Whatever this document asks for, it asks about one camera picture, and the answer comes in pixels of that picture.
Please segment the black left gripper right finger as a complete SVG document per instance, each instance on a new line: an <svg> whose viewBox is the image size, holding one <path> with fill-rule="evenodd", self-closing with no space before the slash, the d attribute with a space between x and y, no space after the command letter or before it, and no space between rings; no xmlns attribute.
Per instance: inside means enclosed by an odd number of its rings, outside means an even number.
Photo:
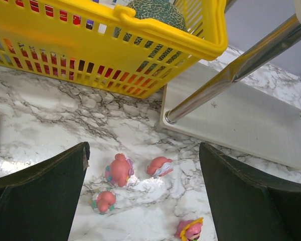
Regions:
<svg viewBox="0 0 301 241"><path fill-rule="evenodd" d="M199 159L218 240L301 240L301 184L207 143L200 144Z"/></svg>

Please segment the pink bear sunflower toy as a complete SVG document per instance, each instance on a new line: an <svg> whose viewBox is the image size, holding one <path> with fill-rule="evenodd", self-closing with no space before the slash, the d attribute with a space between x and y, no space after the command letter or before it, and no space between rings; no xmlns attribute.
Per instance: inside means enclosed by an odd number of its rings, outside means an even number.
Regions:
<svg viewBox="0 0 301 241"><path fill-rule="evenodd" d="M203 226L203 217L181 220L177 226L175 237L182 241L198 240Z"/></svg>

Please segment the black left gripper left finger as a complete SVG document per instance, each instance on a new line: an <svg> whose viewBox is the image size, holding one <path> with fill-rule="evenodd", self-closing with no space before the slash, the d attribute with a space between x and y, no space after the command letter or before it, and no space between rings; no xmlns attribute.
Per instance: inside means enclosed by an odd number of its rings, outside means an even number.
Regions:
<svg viewBox="0 0 301 241"><path fill-rule="evenodd" d="M81 142L0 178L0 240L68 240L90 146Z"/></svg>

